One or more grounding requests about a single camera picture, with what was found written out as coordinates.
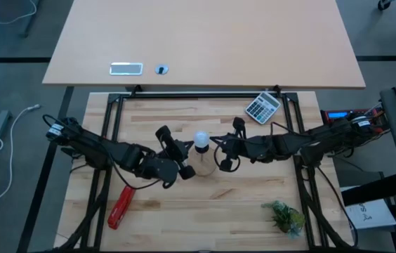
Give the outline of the red electronics box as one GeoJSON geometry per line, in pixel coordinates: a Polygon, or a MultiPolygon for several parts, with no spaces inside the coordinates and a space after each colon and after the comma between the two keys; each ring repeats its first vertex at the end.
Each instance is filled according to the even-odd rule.
{"type": "Polygon", "coordinates": [[[374,109],[351,109],[351,110],[321,110],[323,123],[332,123],[336,119],[347,117],[354,119],[356,117],[365,116],[369,118],[369,126],[377,134],[382,134],[389,130],[389,124],[382,107],[374,109]]]}

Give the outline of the white globe lightbulb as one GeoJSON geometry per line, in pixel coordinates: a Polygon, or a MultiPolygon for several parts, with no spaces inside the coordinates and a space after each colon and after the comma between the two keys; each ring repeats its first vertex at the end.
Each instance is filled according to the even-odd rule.
{"type": "Polygon", "coordinates": [[[205,148],[209,145],[209,134],[205,131],[196,131],[194,134],[194,146],[197,148],[205,148]]]}

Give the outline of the white printed paper sheet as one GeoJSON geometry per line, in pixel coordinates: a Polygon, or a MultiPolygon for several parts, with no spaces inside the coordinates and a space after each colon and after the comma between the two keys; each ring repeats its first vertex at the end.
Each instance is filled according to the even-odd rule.
{"type": "Polygon", "coordinates": [[[350,205],[345,210],[357,230],[396,225],[395,217],[384,199],[350,205]]]}

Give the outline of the black aluminium table frame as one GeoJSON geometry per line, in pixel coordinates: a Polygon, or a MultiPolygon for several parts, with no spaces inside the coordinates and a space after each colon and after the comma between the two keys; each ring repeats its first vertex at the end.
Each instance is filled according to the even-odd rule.
{"type": "MultiPolygon", "coordinates": [[[[160,150],[155,132],[166,125],[172,136],[190,140],[198,130],[223,135],[232,131],[235,117],[243,117],[250,98],[241,94],[179,93],[172,98],[125,98],[115,103],[108,93],[91,93],[82,125],[108,138],[139,143],[160,150]]],[[[316,222],[310,232],[291,238],[272,222],[261,205],[280,200],[299,208],[300,194],[293,160],[269,164],[242,160],[234,173],[215,171],[209,176],[178,179],[169,189],[132,174],[111,174],[74,163],[54,245],[67,242],[86,214],[88,200],[108,183],[107,205],[98,212],[85,244],[104,252],[177,251],[293,251],[306,250],[308,239],[319,245],[316,222]],[[107,220],[122,190],[136,190],[118,229],[107,220]]]]}

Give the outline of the grey desk calculator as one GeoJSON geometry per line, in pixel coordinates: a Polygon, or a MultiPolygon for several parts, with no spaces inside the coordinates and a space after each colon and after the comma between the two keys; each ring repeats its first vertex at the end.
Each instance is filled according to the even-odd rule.
{"type": "Polygon", "coordinates": [[[281,107],[270,93],[261,92],[245,109],[245,113],[259,124],[265,124],[281,107]]]}

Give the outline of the red stapler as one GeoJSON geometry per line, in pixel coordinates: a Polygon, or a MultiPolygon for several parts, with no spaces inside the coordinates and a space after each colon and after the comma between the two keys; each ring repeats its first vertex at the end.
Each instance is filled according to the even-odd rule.
{"type": "Polygon", "coordinates": [[[107,220],[107,225],[111,229],[118,229],[121,220],[123,219],[125,213],[127,212],[129,205],[135,195],[136,190],[126,186],[120,196],[119,199],[114,204],[112,211],[107,220]]]}

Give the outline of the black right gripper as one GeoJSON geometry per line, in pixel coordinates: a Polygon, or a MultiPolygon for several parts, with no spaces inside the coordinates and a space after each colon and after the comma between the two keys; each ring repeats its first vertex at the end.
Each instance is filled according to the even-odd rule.
{"type": "Polygon", "coordinates": [[[254,148],[246,145],[257,145],[258,137],[246,137],[245,121],[240,117],[235,117],[232,123],[235,131],[224,136],[211,136],[211,141],[221,141],[218,147],[226,154],[224,160],[219,164],[219,169],[224,172],[235,172],[240,166],[240,156],[250,159],[251,163],[257,160],[253,154],[254,148]]]}

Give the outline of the round wooden lamp base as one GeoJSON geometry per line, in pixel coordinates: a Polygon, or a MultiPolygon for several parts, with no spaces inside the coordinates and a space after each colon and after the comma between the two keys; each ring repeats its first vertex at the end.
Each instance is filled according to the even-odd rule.
{"type": "Polygon", "coordinates": [[[211,175],[217,168],[214,160],[215,149],[211,146],[190,149],[187,164],[192,166],[196,175],[205,177],[211,175]]]}

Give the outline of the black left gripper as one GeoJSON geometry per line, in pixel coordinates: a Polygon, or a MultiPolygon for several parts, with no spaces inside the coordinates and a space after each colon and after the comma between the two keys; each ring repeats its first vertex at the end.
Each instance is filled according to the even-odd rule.
{"type": "Polygon", "coordinates": [[[146,154],[140,164],[138,175],[144,179],[156,179],[162,182],[162,187],[170,188],[178,176],[187,180],[196,175],[190,165],[195,158],[195,149],[190,149],[194,141],[179,141],[171,135],[170,129],[164,125],[155,132],[161,144],[159,153],[146,154]]]}

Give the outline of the beige wooden desk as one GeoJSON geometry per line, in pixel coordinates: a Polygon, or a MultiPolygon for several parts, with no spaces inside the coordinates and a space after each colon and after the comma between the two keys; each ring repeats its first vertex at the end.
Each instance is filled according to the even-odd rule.
{"type": "Polygon", "coordinates": [[[43,83],[365,87],[336,0],[74,0],[43,83]]]}

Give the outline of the small potted green plant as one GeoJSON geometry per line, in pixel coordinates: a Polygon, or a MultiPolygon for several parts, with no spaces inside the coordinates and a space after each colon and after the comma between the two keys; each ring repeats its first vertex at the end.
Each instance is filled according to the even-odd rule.
{"type": "Polygon", "coordinates": [[[305,225],[305,216],[279,200],[263,203],[262,208],[272,210],[272,220],[281,232],[291,238],[299,237],[305,225]]]}

